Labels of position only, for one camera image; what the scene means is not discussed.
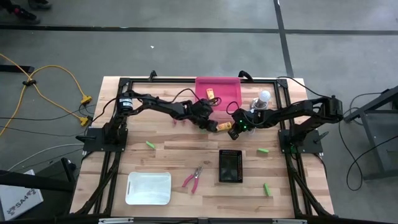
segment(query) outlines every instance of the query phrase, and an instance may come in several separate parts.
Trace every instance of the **black basket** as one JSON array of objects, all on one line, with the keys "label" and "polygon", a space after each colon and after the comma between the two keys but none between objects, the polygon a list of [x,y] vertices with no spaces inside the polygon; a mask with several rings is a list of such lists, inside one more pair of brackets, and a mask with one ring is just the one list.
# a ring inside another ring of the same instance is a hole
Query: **black basket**
[{"label": "black basket", "polygon": [[218,180],[227,183],[242,183],[242,151],[220,150]]}]

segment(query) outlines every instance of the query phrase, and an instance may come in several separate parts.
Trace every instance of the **wooden tabletop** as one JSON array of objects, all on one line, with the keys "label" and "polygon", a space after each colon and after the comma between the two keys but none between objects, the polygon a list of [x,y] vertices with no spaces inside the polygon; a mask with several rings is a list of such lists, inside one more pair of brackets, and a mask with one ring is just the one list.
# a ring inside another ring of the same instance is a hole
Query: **wooden tabletop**
[{"label": "wooden tabletop", "polygon": [[[120,77],[104,77],[95,115],[116,96]],[[307,99],[305,89],[288,80],[291,101]],[[163,100],[172,100],[184,88],[195,88],[194,83],[135,83],[133,90],[149,93]],[[274,88],[271,84],[242,84],[242,108],[248,109],[251,100],[261,90],[271,93],[269,109],[277,109]],[[183,92],[177,101],[193,100],[189,91]],[[134,107],[140,103],[134,100]],[[93,126],[102,127],[111,118],[113,104]],[[225,113],[212,115],[219,122],[232,121]],[[306,118],[297,118],[296,123]],[[280,153],[277,131],[279,125],[269,129],[257,129],[254,134],[242,133],[233,141],[228,133],[208,133],[191,122],[179,121],[175,126],[167,114],[145,110],[128,118],[127,147],[122,153],[115,190],[112,216],[129,217],[209,217],[209,218],[290,218],[294,217],[285,157]],[[155,144],[156,149],[146,145]],[[257,152],[265,148],[269,153]],[[243,183],[218,182],[218,151],[236,149],[243,152]],[[81,165],[71,212],[77,211],[89,199],[100,179],[103,152],[94,152]],[[323,166],[317,157],[303,154],[303,164],[308,188],[318,201],[333,213],[328,184]],[[181,187],[186,177],[199,165],[203,166],[195,194],[193,182]],[[128,205],[125,202],[127,176],[130,172],[169,172],[172,175],[172,194],[168,205]],[[268,197],[263,185],[271,191]],[[106,204],[105,189],[102,207]],[[301,190],[298,190],[300,208],[304,211]]]}]

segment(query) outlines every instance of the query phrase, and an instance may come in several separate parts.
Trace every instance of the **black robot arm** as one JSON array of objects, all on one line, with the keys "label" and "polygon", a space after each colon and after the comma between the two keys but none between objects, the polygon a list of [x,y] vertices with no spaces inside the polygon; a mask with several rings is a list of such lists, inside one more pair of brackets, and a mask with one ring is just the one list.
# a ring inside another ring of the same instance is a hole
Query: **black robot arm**
[{"label": "black robot arm", "polygon": [[[142,104],[134,109],[132,99],[139,100]],[[111,120],[103,126],[105,144],[117,144],[119,131],[127,126],[127,117],[137,115],[143,110],[151,109],[169,114],[173,119],[188,119],[193,124],[207,131],[217,132],[217,122],[210,120],[213,112],[212,106],[217,104],[219,98],[213,100],[201,99],[196,103],[192,101],[169,102],[153,97],[150,94],[139,94],[132,90],[121,93],[116,98],[116,108]]]},{"label": "black robot arm", "polygon": [[280,110],[254,110],[253,113],[244,109],[237,109],[233,114],[234,124],[228,131],[232,139],[237,139],[239,133],[254,128],[270,128],[281,121],[309,116],[302,124],[290,127],[289,141],[294,145],[301,145],[307,133],[325,123],[338,123],[343,119],[341,101],[335,96],[321,97],[314,100],[303,100]]}]

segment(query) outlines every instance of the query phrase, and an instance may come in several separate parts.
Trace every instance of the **orange object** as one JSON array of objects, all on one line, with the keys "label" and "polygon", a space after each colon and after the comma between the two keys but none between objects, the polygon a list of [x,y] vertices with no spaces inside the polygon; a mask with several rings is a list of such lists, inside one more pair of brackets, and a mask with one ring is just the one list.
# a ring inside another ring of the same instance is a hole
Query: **orange object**
[{"label": "orange object", "polygon": [[229,130],[231,128],[232,128],[232,123],[231,122],[227,122],[227,123],[223,123],[223,124],[217,125],[217,131],[225,131],[225,130]]}]

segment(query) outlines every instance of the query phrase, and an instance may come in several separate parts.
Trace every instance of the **white plastic tray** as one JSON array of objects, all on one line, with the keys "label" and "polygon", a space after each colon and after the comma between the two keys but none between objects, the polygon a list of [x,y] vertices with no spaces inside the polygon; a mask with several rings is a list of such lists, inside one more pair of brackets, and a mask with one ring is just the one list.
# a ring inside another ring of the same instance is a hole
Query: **white plastic tray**
[{"label": "white plastic tray", "polygon": [[129,205],[167,205],[172,176],[164,173],[131,172],[127,178],[126,203]]}]

